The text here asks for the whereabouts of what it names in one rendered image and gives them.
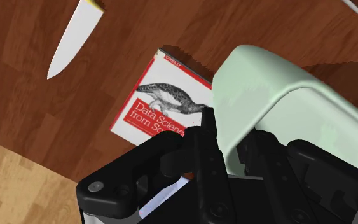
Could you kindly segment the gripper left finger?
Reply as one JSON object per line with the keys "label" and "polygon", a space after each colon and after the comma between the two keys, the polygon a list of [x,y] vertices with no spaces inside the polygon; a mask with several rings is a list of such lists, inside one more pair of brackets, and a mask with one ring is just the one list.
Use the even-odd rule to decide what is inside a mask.
{"label": "gripper left finger", "polygon": [[[76,187],[82,213],[113,224],[236,224],[224,158],[216,139],[214,110],[180,135],[163,131],[83,178]],[[194,179],[145,218],[134,217],[162,189],[185,173]]]}

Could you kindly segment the white and red book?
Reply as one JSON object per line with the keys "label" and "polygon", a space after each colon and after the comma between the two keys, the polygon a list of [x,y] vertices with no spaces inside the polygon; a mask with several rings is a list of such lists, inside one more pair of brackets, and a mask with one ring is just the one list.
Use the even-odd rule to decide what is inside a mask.
{"label": "white and red book", "polygon": [[163,131],[184,134],[200,125],[211,105],[211,83],[161,48],[157,50],[111,124],[110,131],[139,145]]}

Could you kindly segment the dark brown wooden table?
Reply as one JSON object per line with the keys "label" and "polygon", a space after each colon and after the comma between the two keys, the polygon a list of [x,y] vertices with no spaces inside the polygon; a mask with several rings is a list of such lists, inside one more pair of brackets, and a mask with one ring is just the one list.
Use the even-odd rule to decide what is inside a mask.
{"label": "dark brown wooden table", "polygon": [[341,0],[102,0],[76,57],[46,77],[79,0],[0,0],[0,145],[79,181],[132,145],[109,128],[158,48],[211,80],[241,44],[358,106],[358,15]]}

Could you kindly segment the pale green curved object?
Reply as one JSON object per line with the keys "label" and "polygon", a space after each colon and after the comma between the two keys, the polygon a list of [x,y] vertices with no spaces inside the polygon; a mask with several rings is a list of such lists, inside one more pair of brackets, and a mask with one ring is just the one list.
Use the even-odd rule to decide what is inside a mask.
{"label": "pale green curved object", "polygon": [[281,144],[309,141],[358,168],[358,108],[268,50],[236,47],[214,75],[212,106],[229,174],[244,174],[236,147],[252,129]]}

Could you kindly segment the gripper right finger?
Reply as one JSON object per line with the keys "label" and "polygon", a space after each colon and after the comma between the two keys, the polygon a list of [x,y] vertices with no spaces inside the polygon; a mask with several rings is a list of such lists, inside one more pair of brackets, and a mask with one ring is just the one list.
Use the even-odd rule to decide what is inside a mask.
{"label": "gripper right finger", "polygon": [[237,153],[244,174],[265,184],[271,217],[263,224],[358,224],[358,168],[308,141],[283,145],[256,129]]}

